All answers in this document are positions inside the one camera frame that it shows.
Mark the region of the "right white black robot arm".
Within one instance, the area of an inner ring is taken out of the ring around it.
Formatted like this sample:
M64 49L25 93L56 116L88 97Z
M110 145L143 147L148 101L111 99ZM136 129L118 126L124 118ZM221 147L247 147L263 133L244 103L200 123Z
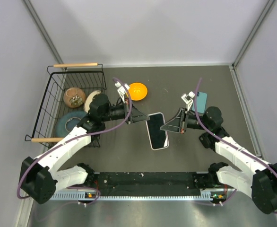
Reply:
M277 213L277 163L271 164L240 146L222 127L222 113L211 106L202 114L180 108L161 130L183 134L187 129L205 132L199 140L204 148L225 157L233 165L213 163L208 169L208 182L213 187L231 186L252 199L265 214Z

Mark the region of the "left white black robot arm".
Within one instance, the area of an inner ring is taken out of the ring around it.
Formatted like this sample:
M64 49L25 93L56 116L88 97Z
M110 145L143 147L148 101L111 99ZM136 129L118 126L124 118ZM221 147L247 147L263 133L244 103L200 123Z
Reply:
M17 190L23 190L38 204L44 204L60 190L80 184L86 188L92 186L95 177L88 165L80 163L67 170L61 170L61 166L89 145L95 136L108 132L105 122L121 120L133 124L149 119L128 98L119 105L111 105L107 95L95 95L88 113L66 137L36 158L23 160Z

